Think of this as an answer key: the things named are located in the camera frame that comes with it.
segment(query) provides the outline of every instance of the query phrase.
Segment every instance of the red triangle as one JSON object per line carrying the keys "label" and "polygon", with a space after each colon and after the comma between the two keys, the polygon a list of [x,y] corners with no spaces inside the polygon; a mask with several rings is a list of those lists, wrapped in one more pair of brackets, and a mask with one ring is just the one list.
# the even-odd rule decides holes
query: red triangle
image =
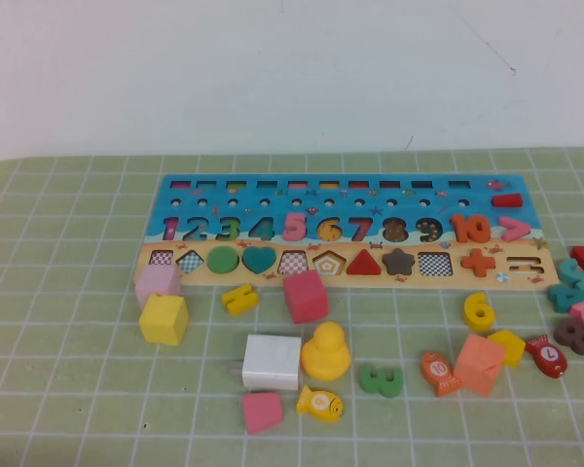
{"label": "red triangle", "polygon": [[347,268],[348,275],[381,275],[381,272],[381,267],[368,250],[361,250]]}

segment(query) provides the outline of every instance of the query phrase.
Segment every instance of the yellow fish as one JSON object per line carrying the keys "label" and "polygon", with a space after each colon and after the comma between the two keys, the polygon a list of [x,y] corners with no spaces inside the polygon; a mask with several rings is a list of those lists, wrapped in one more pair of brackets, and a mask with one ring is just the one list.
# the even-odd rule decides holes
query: yellow fish
{"label": "yellow fish", "polygon": [[309,412],[320,421],[338,421],[343,410],[344,404],[338,396],[326,391],[312,392],[307,386],[303,386],[296,403],[296,413]]}

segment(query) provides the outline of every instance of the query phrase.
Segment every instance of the checkered square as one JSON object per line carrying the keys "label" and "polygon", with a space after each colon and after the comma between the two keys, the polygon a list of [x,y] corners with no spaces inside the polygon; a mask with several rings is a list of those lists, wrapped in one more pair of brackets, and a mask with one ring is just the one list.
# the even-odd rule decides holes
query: checkered square
{"label": "checkered square", "polygon": [[191,250],[177,260],[177,266],[187,274],[194,271],[203,264],[203,259],[197,254],[195,250]]}
{"label": "checkered square", "polygon": [[173,262],[172,250],[155,250],[149,259],[150,265],[170,265]]}
{"label": "checkered square", "polygon": [[449,253],[418,253],[421,275],[452,275]]}
{"label": "checkered square", "polygon": [[281,256],[279,274],[296,274],[308,270],[308,259],[304,251],[286,251]]}

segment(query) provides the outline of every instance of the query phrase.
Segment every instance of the rubber duck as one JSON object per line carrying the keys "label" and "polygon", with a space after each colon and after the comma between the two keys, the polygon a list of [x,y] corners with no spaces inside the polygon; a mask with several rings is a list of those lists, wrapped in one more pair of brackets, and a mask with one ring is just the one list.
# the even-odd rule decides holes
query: rubber duck
{"label": "rubber duck", "polygon": [[332,381],[343,375],[350,366],[344,330],[331,321],[320,324],[301,349],[301,363],[310,377],[320,381]]}

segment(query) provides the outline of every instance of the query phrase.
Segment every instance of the white charger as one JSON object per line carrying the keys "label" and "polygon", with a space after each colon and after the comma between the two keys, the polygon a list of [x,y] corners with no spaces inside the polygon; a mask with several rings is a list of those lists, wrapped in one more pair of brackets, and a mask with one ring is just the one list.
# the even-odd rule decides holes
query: white charger
{"label": "white charger", "polygon": [[[246,339],[242,383],[248,389],[296,391],[300,365],[301,338],[251,334]],[[232,372],[239,373],[234,367]]]}

